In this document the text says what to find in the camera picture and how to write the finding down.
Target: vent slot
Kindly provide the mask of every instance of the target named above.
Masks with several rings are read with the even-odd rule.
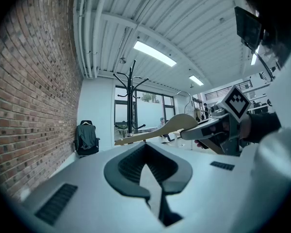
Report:
[[[210,165],[216,166],[218,168],[222,168],[225,170],[229,170],[229,171],[232,171],[234,169],[234,166],[235,166],[235,165],[226,164],[226,163],[217,162],[217,161],[211,162]]]
[[[77,189],[75,185],[63,184],[35,215],[49,225],[54,225]]]

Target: fluorescent light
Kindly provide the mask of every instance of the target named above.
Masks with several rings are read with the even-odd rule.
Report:
[[[257,56],[255,54],[252,55],[252,61],[251,61],[251,65],[254,65],[256,63],[256,60],[257,60]]]
[[[168,58],[166,55],[162,54],[161,52],[158,52],[154,48],[149,47],[148,45],[140,41],[136,42],[134,48],[164,62],[165,64],[171,67],[173,67],[176,64],[176,62],[173,61],[171,58]]]
[[[190,80],[193,80],[196,84],[198,85],[203,85],[204,83],[201,82],[197,77],[195,77],[194,75],[192,75],[191,77],[189,77]]]

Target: corrugated metal ceiling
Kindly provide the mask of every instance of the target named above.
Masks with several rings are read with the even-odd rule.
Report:
[[[76,13],[84,7],[79,15],[82,19],[78,26],[82,25],[76,43],[83,44],[78,55],[83,55],[84,59],[90,55],[91,66],[95,58],[98,75],[128,73],[135,59],[135,76],[149,78],[152,84],[173,91],[196,94],[241,78],[244,64],[250,61],[236,34],[235,0],[95,0],[91,11],[86,10],[88,2],[84,0],[82,5],[81,0],[77,0]],[[98,38],[94,39],[97,52],[93,53],[93,49],[84,45],[88,37],[83,30],[84,17],[90,14],[92,25],[89,28],[94,30],[93,19],[99,13],[99,2],[103,7]],[[169,67],[133,49],[137,40],[164,53],[177,64]],[[121,57],[126,59],[125,64],[119,62]],[[205,85],[193,83],[189,80],[191,75]]]

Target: window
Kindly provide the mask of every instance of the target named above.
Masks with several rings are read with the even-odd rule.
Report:
[[[164,117],[162,96],[154,93],[137,91],[137,121],[138,126],[145,124],[140,131],[154,131]]]
[[[165,111],[166,111],[166,120],[169,120],[175,115],[173,108],[165,108]]]
[[[126,89],[122,89],[122,88],[115,88],[115,100],[123,100],[123,101],[127,101],[127,97],[119,97],[118,95],[121,96],[125,96],[127,94]]]
[[[164,96],[165,105],[174,105],[173,101],[174,101],[174,99],[172,97]]]
[[[127,125],[127,97],[126,89],[117,86],[115,88],[114,103],[114,139],[115,141],[127,137],[128,130],[121,129]],[[136,90],[133,98],[133,125],[140,127],[134,130],[134,133],[150,132],[157,129],[160,119],[163,117],[166,121],[172,118],[175,113],[174,98],[167,95]]]
[[[162,103],[162,96],[154,93],[137,91],[137,97],[140,97],[138,100],[142,102]]]
[[[127,104],[115,104],[115,122],[127,122]]]

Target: black coat rack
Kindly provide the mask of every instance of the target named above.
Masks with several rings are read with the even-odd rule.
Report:
[[[124,82],[115,73],[113,74],[113,76],[115,76],[122,83],[122,85],[125,87],[125,89],[127,91],[127,94],[125,96],[117,95],[118,97],[122,97],[122,98],[127,96],[127,124],[126,124],[126,126],[124,128],[120,127],[118,125],[116,125],[116,127],[119,128],[119,129],[123,129],[123,130],[128,128],[128,136],[132,136],[132,128],[140,129],[140,128],[145,126],[145,124],[144,124],[144,125],[142,125],[140,127],[135,127],[133,125],[133,120],[132,120],[132,115],[133,115],[133,113],[132,113],[132,98],[133,97],[135,99],[139,99],[140,98],[140,97],[137,98],[137,97],[134,96],[134,91],[142,83],[144,83],[144,82],[149,80],[149,78],[147,78],[147,79],[143,80],[141,83],[137,84],[136,86],[133,86],[132,81],[133,81],[134,78],[141,79],[140,76],[134,76],[134,77],[132,76],[132,72],[134,71],[135,63],[136,63],[136,60],[134,60],[134,63],[132,65],[132,67],[130,67],[130,69],[129,69],[129,76],[127,76],[125,73],[118,72],[118,74],[122,74],[122,75],[125,75],[127,77],[127,80],[128,80],[127,86],[124,84]]]

